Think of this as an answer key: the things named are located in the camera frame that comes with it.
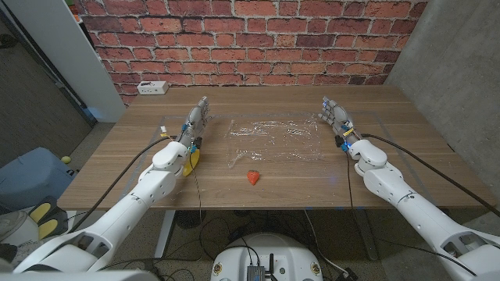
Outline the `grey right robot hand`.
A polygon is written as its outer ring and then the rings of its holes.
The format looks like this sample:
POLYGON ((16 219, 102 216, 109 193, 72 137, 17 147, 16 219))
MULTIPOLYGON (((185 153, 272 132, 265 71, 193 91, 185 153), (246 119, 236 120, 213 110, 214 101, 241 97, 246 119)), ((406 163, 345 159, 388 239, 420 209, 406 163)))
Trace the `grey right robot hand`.
POLYGON ((332 127, 335 143, 339 148, 347 150, 361 139, 356 132, 352 117, 336 101, 324 97, 322 112, 318 117, 332 127))

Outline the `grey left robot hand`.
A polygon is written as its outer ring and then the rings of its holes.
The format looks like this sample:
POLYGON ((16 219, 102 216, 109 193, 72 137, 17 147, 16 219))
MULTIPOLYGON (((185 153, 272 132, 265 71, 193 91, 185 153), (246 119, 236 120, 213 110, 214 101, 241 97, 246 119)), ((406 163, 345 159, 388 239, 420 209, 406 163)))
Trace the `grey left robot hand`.
POLYGON ((176 141, 185 147, 190 147, 191 143, 193 143, 197 137, 202 136, 203 131, 210 120, 208 113, 209 99, 204 96, 188 113, 176 141))

